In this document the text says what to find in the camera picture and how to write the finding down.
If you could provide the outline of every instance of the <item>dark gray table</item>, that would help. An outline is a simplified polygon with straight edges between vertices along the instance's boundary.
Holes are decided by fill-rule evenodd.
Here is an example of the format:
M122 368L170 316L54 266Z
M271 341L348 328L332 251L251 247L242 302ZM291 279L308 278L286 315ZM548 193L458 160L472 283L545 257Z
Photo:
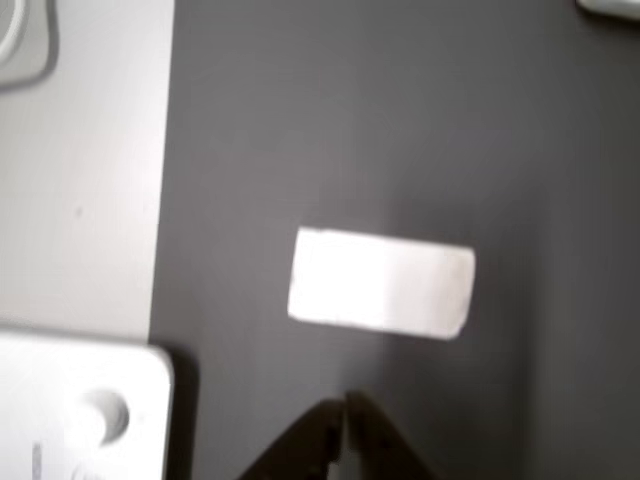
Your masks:
M176 7L173 478L231 480L353 388L449 478L637 478L640 29L571 0ZM462 337L288 319L303 223L475 247Z

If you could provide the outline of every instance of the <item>white block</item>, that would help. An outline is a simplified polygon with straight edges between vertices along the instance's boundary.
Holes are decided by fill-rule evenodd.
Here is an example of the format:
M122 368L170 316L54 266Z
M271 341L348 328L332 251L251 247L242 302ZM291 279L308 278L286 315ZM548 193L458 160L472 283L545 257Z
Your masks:
M303 227L293 260L289 315L453 339L465 324L474 276L469 248Z

